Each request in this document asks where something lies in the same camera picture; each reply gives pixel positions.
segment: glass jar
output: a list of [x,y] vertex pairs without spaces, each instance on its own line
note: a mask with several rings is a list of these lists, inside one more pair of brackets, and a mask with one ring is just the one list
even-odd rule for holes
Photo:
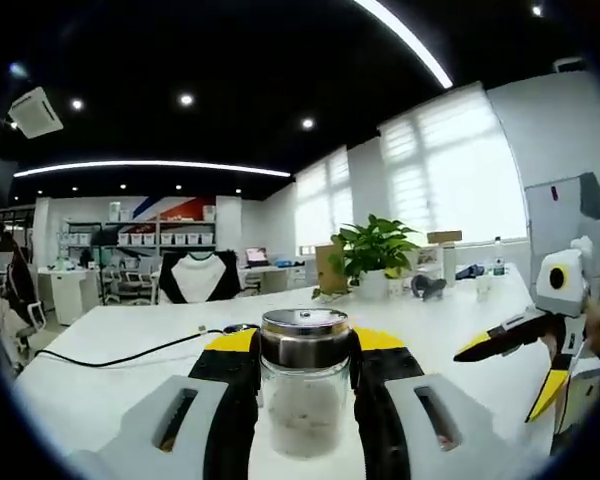
[[277,310],[263,316],[262,395],[271,447],[314,458],[341,438],[349,380],[347,316],[336,310]]

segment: laptop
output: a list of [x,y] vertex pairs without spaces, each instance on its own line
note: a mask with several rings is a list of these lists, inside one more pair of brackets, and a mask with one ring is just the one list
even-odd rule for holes
[[271,265],[267,258],[267,249],[264,247],[247,248],[248,267],[266,267]]

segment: plastic bottle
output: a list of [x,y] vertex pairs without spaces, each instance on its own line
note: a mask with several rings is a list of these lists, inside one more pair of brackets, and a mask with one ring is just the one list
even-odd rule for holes
[[493,244],[493,274],[504,275],[504,253],[500,237],[496,237]]

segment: ceiling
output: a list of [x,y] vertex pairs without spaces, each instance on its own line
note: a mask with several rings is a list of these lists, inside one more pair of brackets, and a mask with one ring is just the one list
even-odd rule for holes
[[[383,0],[454,82],[492,88],[577,54],[563,29],[519,0]],[[443,92],[400,39],[352,0],[109,0],[0,3],[0,158],[20,170],[84,160],[175,159],[296,173]],[[21,62],[29,78],[8,72]],[[27,140],[3,125],[44,87],[64,129]],[[178,95],[191,93],[187,109]],[[73,98],[84,109],[71,109]],[[304,131],[303,118],[315,119]],[[15,179],[37,192],[235,194],[264,199],[290,178],[165,167]],[[127,188],[122,191],[120,184]],[[182,185],[176,191],[175,185]]]

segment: window blind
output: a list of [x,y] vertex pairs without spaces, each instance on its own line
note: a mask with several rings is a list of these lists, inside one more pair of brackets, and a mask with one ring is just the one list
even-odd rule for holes
[[328,244],[345,223],[353,223],[347,150],[342,147],[296,175],[296,248]]
[[527,236],[515,160],[480,85],[417,107],[380,133],[394,217],[423,233],[462,230],[467,243]]

